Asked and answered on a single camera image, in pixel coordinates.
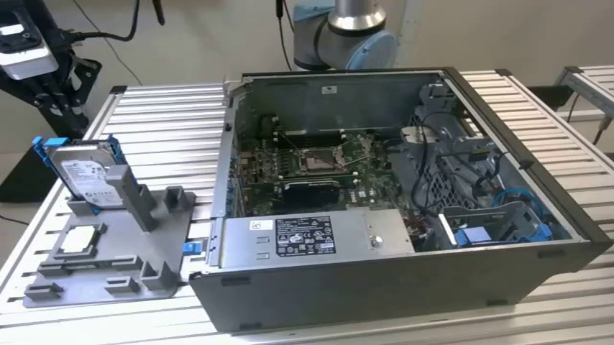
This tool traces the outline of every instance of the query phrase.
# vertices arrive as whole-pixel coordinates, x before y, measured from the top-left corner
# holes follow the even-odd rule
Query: sticker
[[[337,253],[329,216],[277,219],[275,238],[281,257]]]
[[[122,206],[122,197],[113,185],[105,181],[107,170],[91,160],[66,160],[62,162],[69,179],[89,203],[101,207]]]
[[[323,95],[333,95],[334,93],[337,93],[337,86],[323,86],[322,87]]]
[[[90,246],[97,228],[93,225],[75,226],[69,230],[61,249],[65,253],[82,253]]]
[[[273,230],[274,223],[273,220],[265,221],[250,221],[250,230]]]

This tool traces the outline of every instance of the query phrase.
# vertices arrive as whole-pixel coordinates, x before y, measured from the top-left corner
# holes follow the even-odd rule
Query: blue latch
[[[493,241],[484,226],[460,229],[454,234],[454,237],[457,238],[457,243],[461,247],[470,247],[476,244]]]
[[[546,242],[553,240],[553,231],[546,224],[540,224],[536,232],[529,237],[521,237],[518,242]]]
[[[183,255],[199,255],[203,252],[203,242],[186,242],[183,244]]]
[[[62,147],[69,143],[69,138],[61,137],[61,138],[49,138],[46,143],[43,144],[43,147]]]

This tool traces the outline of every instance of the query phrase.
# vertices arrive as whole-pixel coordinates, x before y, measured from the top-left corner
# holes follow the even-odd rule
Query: white wall
[[[508,68],[536,84],[614,64],[613,0],[408,0],[408,12],[400,65]]]
[[[293,8],[297,0],[289,1]],[[79,0],[94,22],[107,32],[126,35],[131,24],[133,0]],[[385,0],[388,27],[401,29],[405,0]],[[94,31],[71,0],[49,0],[62,28]],[[222,81],[246,72],[286,70],[279,44],[275,0],[163,1],[165,27],[155,19],[153,2],[142,1],[135,40],[113,42],[123,60],[146,85]],[[285,37],[293,61],[293,33],[285,18]],[[94,115],[115,85],[137,85],[102,39],[85,41],[77,53],[99,60],[105,67],[87,104]],[[0,93],[0,153],[22,152],[34,136],[54,135],[38,111]]]

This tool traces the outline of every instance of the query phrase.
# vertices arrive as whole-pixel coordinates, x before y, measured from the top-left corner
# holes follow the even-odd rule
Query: power supply label
[[[275,237],[281,257],[337,253],[329,216],[277,219]]]

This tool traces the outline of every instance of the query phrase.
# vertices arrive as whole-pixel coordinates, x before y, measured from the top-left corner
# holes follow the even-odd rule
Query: metal rail
[[[614,116],[614,66],[566,67],[556,85],[568,85],[606,115]]]
[[[589,215],[614,237],[614,168],[514,77],[464,73]],[[111,95],[87,138],[115,133],[135,175],[150,188],[181,184],[199,205],[190,238],[210,233],[223,85],[129,88]],[[174,298],[123,304],[25,309],[25,287],[69,218],[57,184],[0,271],[0,341],[10,344],[612,344],[614,251],[580,272],[553,277],[516,306],[321,326],[271,333],[218,333],[183,286]],[[183,279],[202,257],[183,262]]]

